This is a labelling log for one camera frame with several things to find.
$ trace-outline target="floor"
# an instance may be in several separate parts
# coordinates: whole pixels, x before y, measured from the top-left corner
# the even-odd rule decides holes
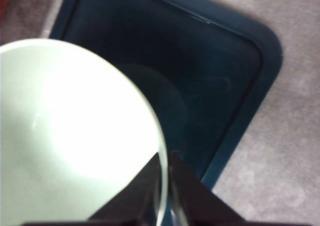
[[[47,37],[62,0],[11,0],[1,43]],[[248,220],[320,226],[320,0],[212,0],[275,31],[279,76],[213,192]]]

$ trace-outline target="bowl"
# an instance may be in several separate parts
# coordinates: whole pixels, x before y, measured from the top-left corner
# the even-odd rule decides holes
[[[0,47],[1,225],[85,220],[159,154],[158,119],[136,85],[98,55],[67,42]]]

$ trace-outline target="dark blue tray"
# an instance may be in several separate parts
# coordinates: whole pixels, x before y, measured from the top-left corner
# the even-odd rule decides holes
[[[64,0],[50,37],[97,53],[131,78],[168,150],[209,188],[282,63],[270,29],[207,0]]]

